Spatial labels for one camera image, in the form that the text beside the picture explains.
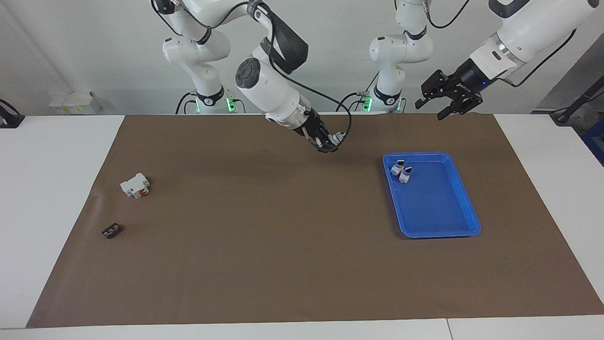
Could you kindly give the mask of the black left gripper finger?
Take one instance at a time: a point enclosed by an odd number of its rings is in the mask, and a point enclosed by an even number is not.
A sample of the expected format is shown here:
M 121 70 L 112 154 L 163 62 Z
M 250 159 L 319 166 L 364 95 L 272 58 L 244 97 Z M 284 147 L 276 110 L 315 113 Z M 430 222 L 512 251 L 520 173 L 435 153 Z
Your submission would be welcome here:
M 476 106 L 481 105 L 482 102 L 483 98 L 482 95 L 479 93 L 458 95 L 457 97 L 455 97 L 455 99 L 452 99 L 449 106 L 442 109 L 436 115 L 436 118 L 441 121 L 450 115 L 464 115 L 470 112 L 470 110 L 474 109 Z
M 442 97 L 446 83 L 447 75 L 441 70 L 434 71 L 434 73 L 421 84 L 421 98 L 415 102 L 415 108 L 419 110 L 428 101 Z

